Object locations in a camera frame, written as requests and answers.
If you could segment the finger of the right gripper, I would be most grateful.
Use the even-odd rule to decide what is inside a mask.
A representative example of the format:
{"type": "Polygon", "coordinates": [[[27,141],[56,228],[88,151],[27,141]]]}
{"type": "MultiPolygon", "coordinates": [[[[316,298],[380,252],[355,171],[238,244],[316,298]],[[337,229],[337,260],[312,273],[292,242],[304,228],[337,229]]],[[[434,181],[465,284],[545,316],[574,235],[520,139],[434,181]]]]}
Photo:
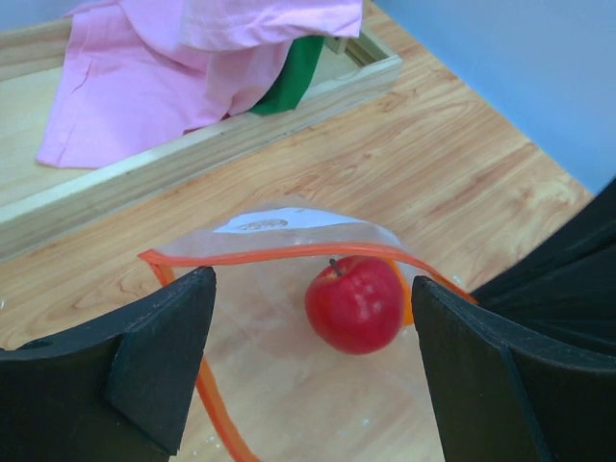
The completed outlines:
{"type": "Polygon", "coordinates": [[[489,311],[557,341],[615,354],[615,183],[524,259],[472,292],[489,311]]]}

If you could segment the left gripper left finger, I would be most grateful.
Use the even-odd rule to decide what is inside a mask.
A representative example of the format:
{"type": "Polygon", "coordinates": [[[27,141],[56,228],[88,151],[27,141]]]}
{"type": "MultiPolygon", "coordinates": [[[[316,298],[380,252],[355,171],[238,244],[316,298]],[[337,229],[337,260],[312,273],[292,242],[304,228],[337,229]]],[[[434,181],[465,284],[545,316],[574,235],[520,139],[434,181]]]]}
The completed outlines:
{"type": "Polygon", "coordinates": [[[1,353],[5,461],[167,461],[181,445],[215,272],[1,353]]]}

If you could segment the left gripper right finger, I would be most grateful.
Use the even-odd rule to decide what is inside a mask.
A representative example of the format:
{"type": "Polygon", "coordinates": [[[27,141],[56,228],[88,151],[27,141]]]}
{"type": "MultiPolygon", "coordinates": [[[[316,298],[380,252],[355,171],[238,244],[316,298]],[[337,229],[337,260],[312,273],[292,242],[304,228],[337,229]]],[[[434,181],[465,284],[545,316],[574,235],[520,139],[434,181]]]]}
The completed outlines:
{"type": "Polygon", "coordinates": [[[426,276],[412,307],[448,461],[612,461],[615,359],[554,340],[426,276]]]}

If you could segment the red apple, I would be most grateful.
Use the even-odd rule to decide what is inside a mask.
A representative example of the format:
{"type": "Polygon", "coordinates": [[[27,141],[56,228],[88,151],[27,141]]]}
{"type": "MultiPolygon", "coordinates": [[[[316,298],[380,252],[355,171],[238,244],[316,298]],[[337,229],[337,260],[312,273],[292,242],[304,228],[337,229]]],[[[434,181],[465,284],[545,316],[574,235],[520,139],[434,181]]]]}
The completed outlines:
{"type": "Polygon", "coordinates": [[[404,326],[409,295],[394,263],[377,257],[331,258],[309,284],[304,308],[327,344],[364,355],[390,344],[404,326]]]}

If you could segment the clear zip top bag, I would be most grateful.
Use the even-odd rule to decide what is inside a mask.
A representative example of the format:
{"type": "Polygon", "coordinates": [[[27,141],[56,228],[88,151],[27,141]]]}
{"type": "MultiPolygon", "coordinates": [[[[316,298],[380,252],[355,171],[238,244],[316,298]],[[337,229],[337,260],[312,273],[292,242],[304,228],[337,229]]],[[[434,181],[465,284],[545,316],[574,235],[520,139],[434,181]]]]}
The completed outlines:
{"type": "Polygon", "coordinates": [[[332,258],[384,259],[404,288],[435,270],[389,229],[285,196],[145,251],[162,284],[199,266],[217,278],[197,378],[238,461],[440,461],[411,319],[381,350],[349,355],[317,336],[304,295],[332,258]]]}

